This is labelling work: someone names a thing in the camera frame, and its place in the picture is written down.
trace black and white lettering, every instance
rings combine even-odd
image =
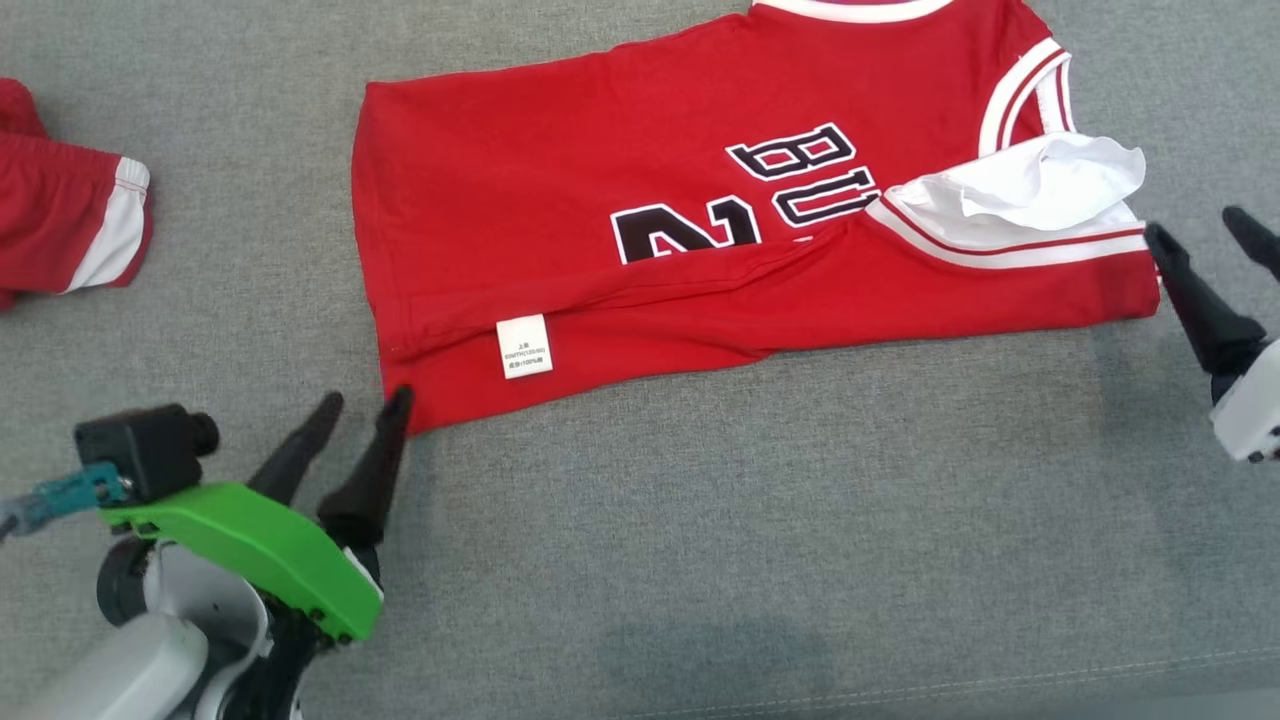
[[[690,252],[760,242],[755,213],[736,196],[708,202],[707,217],[712,225],[724,228],[724,240],[717,240],[666,204],[614,213],[611,219],[618,255],[627,264],[662,258],[672,251]]]
[[[870,170],[863,167],[838,178],[783,190],[773,196],[773,204],[788,225],[800,228],[865,209],[881,196],[874,187]]]
[[[815,168],[852,160],[856,150],[835,123],[827,123],[804,135],[780,137],[748,147],[724,149],[742,169],[763,181],[776,181]]]

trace jersey collar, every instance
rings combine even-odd
[[[896,23],[914,20],[934,13],[952,0],[909,0],[886,5],[838,5],[820,0],[753,0],[753,5],[769,5],[780,10],[819,20],[841,23]]]

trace red basketball jersey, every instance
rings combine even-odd
[[[1080,296],[1064,314],[1019,300],[1048,302],[1038,268],[833,241],[879,232],[864,210],[891,187],[1074,129],[1068,61],[1020,0],[760,0],[608,53],[371,83],[352,195],[384,379],[417,386],[422,430],[782,348],[1153,311],[1149,259],[1075,263],[1094,279],[1046,286]],[[1087,299],[1108,273],[1139,290]],[[902,292],[965,322],[905,318]],[[553,368],[507,379],[495,324],[529,315]]]

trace robotic arm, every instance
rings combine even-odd
[[[1224,210],[1222,220],[1244,254],[1280,281],[1280,238],[1239,208]],[[1148,225],[1147,245],[1196,357],[1212,375],[1217,439],[1235,460],[1280,460],[1280,342],[1219,297],[1169,231]]]
[[[201,486],[218,428],[182,406],[76,428],[83,469],[0,503],[0,539],[96,507],[118,534],[99,573],[113,635],[18,720],[298,720],[311,661],[366,639],[381,610],[376,547],[413,395],[399,388],[320,523],[289,509],[342,413],[329,393],[247,484]]]

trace armhole trim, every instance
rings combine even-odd
[[[1075,132],[1075,118],[1071,115],[1071,86],[1068,82],[1071,70],[1071,56],[1044,76],[1036,86],[1036,101],[1039,104],[1044,132]]]
[[[895,236],[901,237],[913,247],[943,263],[980,270],[1012,270],[1018,268],[1043,268],[1066,265],[1147,250],[1143,232],[1146,223],[1134,222],[1112,225],[1102,232],[1080,236],[1057,236],[1039,233],[1041,237],[1029,242],[1002,249],[972,250],[946,242],[945,237],[934,234],[918,222],[913,213],[897,202],[892,195],[886,195],[867,209],[868,217]]]
[[[1047,37],[1014,63],[1014,67],[996,83],[996,90],[987,102],[987,111],[983,114],[978,133],[979,158],[1009,147],[1018,113],[1032,92],[1037,94],[1046,132],[1074,127],[1064,70],[1070,59],[1071,55],[1057,41]]]

